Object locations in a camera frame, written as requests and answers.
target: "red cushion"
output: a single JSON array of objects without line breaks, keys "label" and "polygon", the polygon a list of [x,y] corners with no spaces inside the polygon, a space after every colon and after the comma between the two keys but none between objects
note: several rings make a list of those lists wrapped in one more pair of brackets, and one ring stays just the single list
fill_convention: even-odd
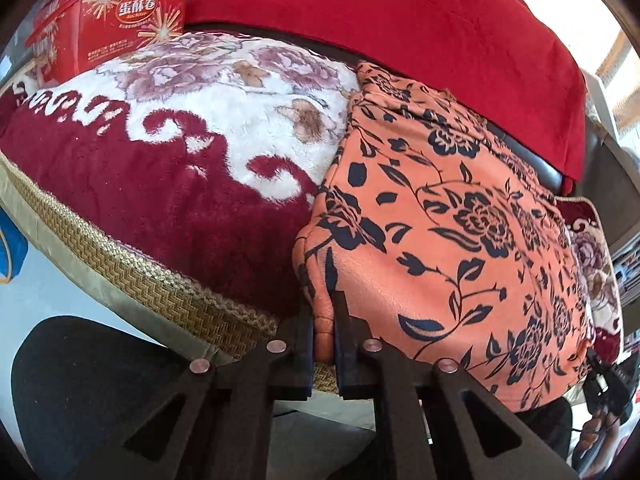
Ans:
[{"label": "red cushion", "polygon": [[358,52],[449,89],[580,180],[582,73],[521,0],[190,0],[188,23],[273,28]]}]

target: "blanket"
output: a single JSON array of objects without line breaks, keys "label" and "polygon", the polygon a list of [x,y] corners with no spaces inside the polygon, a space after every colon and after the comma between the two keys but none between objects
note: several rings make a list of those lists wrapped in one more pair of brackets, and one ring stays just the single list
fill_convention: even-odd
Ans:
[{"label": "blanket", "polygon": [[455,359],[510,410],[584,377],[586,287],[554,197],[467,108],[361,63],[362,92],[294,250],[316,359],[334,346],[332,292],[374,337]]},{"label": "blanket", "polygon": [[2,154],[121,247],[271,316],[344,133],[353,72],[289,44],[186,34],[3,98]]},{"label": "blanket", "polygon": [[569,179],[582,177],[584,78],[521,0],[190,0],[186,12],[192,28],[289,32],[449,89]]}]

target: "red and white floral blanket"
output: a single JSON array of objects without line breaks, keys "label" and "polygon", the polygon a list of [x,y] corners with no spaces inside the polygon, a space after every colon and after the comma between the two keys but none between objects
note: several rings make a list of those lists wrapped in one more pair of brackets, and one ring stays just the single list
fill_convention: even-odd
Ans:
[{"label": "red and white floral blanket", "polygon": [[344,134],[357,89],[347,66],[196,33],[28,87],[2,100],[5,112],[24,103],[0,150],[40,189],[213,292],[295,311],[291,251]]}]

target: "floral cushion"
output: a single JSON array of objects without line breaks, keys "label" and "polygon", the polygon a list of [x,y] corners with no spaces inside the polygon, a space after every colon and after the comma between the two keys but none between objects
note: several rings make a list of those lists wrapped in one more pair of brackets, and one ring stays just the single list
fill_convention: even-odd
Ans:
[{"label": "floral cushion", "polygon": [[26,83],[0,102],[0,198],[73,280],[107,279],[119,290],[94,280],[96,299],[183,354],[196,336],[240,357],[297,311],[291,251],[344,135],[350,67],[193,33],[55,88]]},{"label": "floral cushion", "polygon": [[622,350],[622,309],[600,218],[587,198],[558,197],[558,209],[587,283],[596,330],[594,349],[601,359],[614,363]]},{"label": "floral cushion", "polygon": [[347,133],[299,234],[316,357],[330,293],[408,356],[459,361],[514,411],[585,373],[586,290],[554,198],[467,108],[367,63]]}]

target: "orange floral cloth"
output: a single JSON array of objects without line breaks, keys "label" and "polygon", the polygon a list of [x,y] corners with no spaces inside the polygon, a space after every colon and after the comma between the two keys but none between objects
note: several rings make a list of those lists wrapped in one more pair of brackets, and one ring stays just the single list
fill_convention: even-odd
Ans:
[{"label": "orange floral cloth", "polygon": [[374,336],[451,357],[513,411],[557,399],[593,339],[584,282],[534,170],[446,92],[358,67],[347,134],[294,265],[333,359],[330,293]]}]

